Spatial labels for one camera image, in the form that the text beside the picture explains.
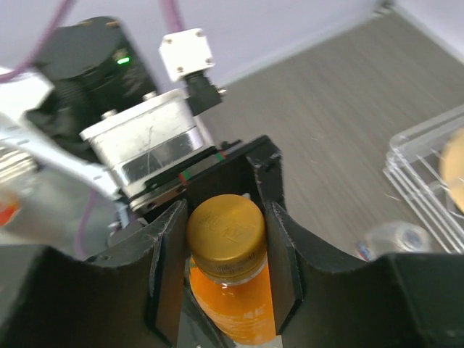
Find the orange bottle cap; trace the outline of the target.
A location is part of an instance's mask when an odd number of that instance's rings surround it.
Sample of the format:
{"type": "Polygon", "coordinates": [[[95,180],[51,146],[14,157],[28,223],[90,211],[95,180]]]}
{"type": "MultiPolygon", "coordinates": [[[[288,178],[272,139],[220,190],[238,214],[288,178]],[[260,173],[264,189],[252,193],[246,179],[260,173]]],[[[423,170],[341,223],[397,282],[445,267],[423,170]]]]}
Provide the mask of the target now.
{"type": "Polygon", "coordinates": [[[236,282],[258,269],[266,256],[265,219],[250,199],[214,196],[192,212],[186,240],[204,273],[236,282]]]}

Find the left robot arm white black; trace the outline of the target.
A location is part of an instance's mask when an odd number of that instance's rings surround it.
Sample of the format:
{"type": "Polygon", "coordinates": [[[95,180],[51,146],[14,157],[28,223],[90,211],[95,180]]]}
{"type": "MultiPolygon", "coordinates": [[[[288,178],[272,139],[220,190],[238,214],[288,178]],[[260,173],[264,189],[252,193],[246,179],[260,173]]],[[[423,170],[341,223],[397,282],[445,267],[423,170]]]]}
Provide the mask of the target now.
{"type": "Polygon", "coordinates": [[[204,31],[168,34],[159,53],[170,79],[185,88],[160,93],[111,17],[57,28],[32,61],[53,89],[27,119],[65,151],[104,165],[138,213],[170,201],[235,149],[214,145],[199,117],[222,100],[206,76],[214,61],[204,31]]]}

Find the clear plastic water bottle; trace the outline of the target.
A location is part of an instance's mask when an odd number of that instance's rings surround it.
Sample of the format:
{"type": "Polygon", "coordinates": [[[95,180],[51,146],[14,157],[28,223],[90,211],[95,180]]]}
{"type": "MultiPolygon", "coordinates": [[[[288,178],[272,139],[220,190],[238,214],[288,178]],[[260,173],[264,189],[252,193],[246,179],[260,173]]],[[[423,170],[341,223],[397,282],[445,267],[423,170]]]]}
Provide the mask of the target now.
{"type": "Polygon", "coordinates": [[[356,250],[369,262],[389,253],[430,252],[432,247],[424,228],[405,221],[393,221],[369,230],[357,243],[356,250]]]}

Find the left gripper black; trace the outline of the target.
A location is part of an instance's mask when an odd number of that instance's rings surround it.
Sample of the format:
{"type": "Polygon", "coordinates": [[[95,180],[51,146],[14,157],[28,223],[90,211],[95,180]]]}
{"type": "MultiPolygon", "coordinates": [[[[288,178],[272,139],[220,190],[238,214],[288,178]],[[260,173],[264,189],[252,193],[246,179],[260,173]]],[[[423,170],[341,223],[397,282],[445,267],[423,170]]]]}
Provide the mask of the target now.
{"type": "Polygon", "coordinates": [[[284,208],[282,153],[268,136],[248,143],[224,142],[221,149],[208,149],[149,179],[143,188],[139,197],[146,199],[144,205],[129,208],[128,217],[120,218],[123,225],[149,224],[179,201],[191,215],[201,203],[222,194],[248,194],[261,210],[266,202],[284,208]]]}

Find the orange juice bottle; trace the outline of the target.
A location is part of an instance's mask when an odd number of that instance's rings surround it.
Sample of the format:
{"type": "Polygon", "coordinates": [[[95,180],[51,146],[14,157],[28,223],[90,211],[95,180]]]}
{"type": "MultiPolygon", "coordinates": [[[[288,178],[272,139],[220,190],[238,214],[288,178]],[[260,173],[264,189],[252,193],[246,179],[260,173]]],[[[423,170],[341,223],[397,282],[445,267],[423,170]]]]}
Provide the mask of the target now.
{"type": "Polygon", "coordinates": [[[237,344],[267,344],[276,337],[269,269],[239,285],[215,283],[190,260],[189,282],[203,312],[237,344]]]}

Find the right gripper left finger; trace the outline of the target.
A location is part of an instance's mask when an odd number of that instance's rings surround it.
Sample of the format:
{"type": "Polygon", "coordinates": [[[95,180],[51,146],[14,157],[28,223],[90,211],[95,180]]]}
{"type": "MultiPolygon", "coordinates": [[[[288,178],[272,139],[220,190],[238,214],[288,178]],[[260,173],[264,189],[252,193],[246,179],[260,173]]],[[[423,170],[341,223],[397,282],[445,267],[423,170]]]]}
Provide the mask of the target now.
{"type": "Polygon", "coordinates": [[[85,261],[50,246],[1,248],[3,347],[174,347],[185,201],[85,261]]]}

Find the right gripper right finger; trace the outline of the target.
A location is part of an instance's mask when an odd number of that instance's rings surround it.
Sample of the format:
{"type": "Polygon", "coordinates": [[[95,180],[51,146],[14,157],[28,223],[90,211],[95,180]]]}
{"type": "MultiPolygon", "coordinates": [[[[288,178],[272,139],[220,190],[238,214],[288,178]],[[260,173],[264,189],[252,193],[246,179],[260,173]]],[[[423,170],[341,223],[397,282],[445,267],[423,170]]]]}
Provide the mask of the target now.
{"type": "Polygon", "coordinates": [[[285,347],[461,347],[463,256],[364,262],[266,204],[275,328],[285,347]]]}

